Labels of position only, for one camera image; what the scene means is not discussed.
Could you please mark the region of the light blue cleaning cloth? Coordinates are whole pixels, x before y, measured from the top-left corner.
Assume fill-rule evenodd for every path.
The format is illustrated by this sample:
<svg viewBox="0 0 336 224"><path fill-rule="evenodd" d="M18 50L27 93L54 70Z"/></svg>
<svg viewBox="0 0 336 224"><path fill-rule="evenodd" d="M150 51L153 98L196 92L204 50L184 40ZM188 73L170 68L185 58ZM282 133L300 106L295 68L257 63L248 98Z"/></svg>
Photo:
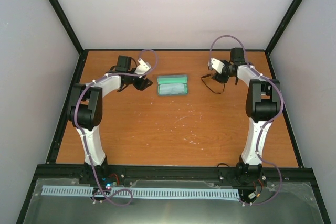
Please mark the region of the light blue cleaning cloth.
<svg viewBox="0 0 336 224"><path fill-rule="evenodd" d="M177 84L162 84L159 86L160 95L178 95L185 92L185 85L181 83Z"/></svg>

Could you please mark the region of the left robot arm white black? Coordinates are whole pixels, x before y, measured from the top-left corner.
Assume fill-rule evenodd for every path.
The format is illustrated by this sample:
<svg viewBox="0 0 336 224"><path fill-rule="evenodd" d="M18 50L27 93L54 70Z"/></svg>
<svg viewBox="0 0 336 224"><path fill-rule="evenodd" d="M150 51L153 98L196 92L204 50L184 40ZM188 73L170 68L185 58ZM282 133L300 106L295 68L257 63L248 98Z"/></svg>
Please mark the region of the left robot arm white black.
<svg viewBox="0 0 336 224"><path fill-rule="evenodd" d="M146 74L152 71L148 62L139 58L119 56L101 78L89 83L75 83L71 88L67 119L76 128L85 152L85 163L93 165L91 178L97 183L108 180L109 170L102 166L106 160L99 133L103 116L103 98L113 92L121 92L129 85L143 91L150 85Z"/></svg>

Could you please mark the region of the dark round sunglasses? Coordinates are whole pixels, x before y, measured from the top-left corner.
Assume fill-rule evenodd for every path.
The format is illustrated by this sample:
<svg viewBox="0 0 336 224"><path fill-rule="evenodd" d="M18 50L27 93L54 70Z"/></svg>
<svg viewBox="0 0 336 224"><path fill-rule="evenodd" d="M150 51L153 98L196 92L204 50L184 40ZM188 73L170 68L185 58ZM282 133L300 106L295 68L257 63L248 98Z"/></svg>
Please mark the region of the dark round sunglasses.
<svg viewBox="0 0 336 224"><path fill-rule="evenodd" d="M225 84L220 83L216 79L217 75L214 73L209 73L204 76L201 76L202 83L209 89L213 94L222 94L225 90Z"/></svg>

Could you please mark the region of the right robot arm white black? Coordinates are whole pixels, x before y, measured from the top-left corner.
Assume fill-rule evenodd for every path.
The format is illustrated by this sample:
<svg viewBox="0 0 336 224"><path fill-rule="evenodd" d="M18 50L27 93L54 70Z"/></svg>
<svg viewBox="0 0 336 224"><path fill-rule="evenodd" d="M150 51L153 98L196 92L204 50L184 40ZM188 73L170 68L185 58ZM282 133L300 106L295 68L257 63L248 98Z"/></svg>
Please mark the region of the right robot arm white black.
<svg viewBox="0 0 336 224"><path fill-rule="evenodd" d="M245 111L249 130L235 175L239 184L247 185L261 178L266 136L275 118L283 111L280 82L265 77L247 62L243 48L231 49L230 61L210 56L208 67L215 70L213 80L226 84L229 78L234 77L236 83L240 80L248 88Z"/></svg>

